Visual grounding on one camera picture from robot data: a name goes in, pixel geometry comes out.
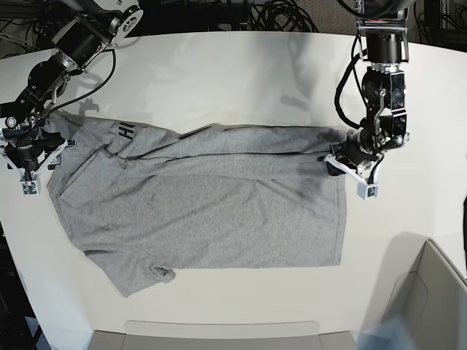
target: gray fabric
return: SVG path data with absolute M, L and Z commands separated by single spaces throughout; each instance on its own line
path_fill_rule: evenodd
M 213 125 L 190 135 L 53 117 L 77 146 L 48 184 L 71 242 L 124 296 L 177 268 L 337 265 L 344 178 L 317 158 L 329 128 Z

